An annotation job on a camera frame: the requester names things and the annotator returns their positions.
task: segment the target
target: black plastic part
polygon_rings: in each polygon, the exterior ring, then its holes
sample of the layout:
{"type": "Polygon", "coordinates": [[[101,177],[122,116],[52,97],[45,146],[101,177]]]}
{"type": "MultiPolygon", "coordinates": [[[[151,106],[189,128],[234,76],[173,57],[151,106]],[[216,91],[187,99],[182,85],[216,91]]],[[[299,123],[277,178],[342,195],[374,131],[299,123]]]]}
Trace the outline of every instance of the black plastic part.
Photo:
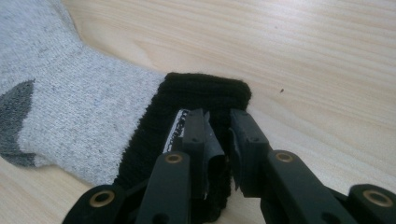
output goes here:
{"type": "Polygon", "coordinates": [[[231,161],[233,178],[245,197],[261,197],[265,176],[262,164],[272,151],[268,139],[249,113],[231,110],[231,131],[233,148],[231,161]]]}
{"type": "Polygon", "coordinates": [[[136,224],[190,223],[190,157],[167,152],[156,161],[136,224]]]}
{"type": "Polygon", "coordinates": [[[186,117],[182,140],[183,152],[191,158],[191,197],[205,197],[205,119],[202,109],[193,110],[186,117]]]}
{"type": "Polygon", "coordinates": [[[67,214],[63,224],[122,223],[119,212],[124,204],[125,196],[125,191],[118,186],[101,185],[90,189],[78,199],[67,214]],[[101,201],[108,199],[107,192],[112,192],[114,198],[106,205],[99,206],[101,201]]]}
{"type": "Polygon", "coordinates": [[[290,223],[357,223],[295,154],[270,152],[265,172],[290,223]]]}
{"type": "Polygon", "coordinates": [[[353,186],[346,206],[360,224],[395,224],[396,195],[374,185],[353,186]]]}

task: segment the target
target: light wood surface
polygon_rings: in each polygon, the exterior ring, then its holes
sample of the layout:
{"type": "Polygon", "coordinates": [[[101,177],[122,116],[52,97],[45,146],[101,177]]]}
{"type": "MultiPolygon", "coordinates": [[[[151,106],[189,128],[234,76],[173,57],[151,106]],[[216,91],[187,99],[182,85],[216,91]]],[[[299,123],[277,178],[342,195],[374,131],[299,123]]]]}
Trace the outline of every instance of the light wood surface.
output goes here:
{"type": "MultiPolygon", "coordinates": [[[[64,0],[81,38],[163,72],[243,79],[273,148],[328,187],[396,192],[396,2],[64,0]]],[[[60,223],[91,186],[0,160],[0,222],[60,223]]],[[[217,223],[263,223],[233,192],[217,223]]]]}

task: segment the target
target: wooden table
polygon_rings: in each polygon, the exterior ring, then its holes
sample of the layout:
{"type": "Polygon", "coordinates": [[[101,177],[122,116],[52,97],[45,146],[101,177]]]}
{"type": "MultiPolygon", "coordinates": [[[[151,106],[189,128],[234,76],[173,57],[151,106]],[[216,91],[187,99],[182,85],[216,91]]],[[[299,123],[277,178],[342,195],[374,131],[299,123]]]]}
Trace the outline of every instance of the wooden table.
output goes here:
{"type": "MultiPolygon", "coordinates": [[[[273,148],[328,187],[396,191],[396,2],[64,0],[81,38],[161,71],[245,80],[273,148]]],[[[91,186],[0,160],[2,223],[60,223],[91,186]]],[[[263,223],[233,192],[217,223],[263,223]]]]}

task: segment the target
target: tabletop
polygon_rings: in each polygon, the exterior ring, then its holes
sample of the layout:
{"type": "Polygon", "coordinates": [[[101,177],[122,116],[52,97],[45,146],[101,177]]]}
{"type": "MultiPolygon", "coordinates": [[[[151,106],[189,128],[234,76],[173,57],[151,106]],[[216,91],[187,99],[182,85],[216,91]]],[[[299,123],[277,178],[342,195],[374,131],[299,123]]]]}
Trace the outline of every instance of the tabletop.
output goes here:
{"type": "MultiPolygon", "coordinates": [[[[85,43],[163,74],[244,80],[275,149],[344,194],[396,191],[396,2],[64,0],[85,43]]],[[[55,166],[0,159],[2,223],[61,223],[92,186],[55,166]]],[[[233,191],[216,223],[263,223],[233,191]]]]}

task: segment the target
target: gray sock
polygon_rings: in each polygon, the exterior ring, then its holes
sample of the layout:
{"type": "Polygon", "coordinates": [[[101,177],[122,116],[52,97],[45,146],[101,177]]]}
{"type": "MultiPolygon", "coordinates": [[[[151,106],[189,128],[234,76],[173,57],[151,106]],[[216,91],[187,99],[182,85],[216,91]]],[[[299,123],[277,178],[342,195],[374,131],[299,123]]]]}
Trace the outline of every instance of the gray sock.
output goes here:
{"type": "Polygon", "coordinates": [[[164,76],[85,46],[60,0],[2,1],[0,30],[1,156],[112,183],[164,76]]]}

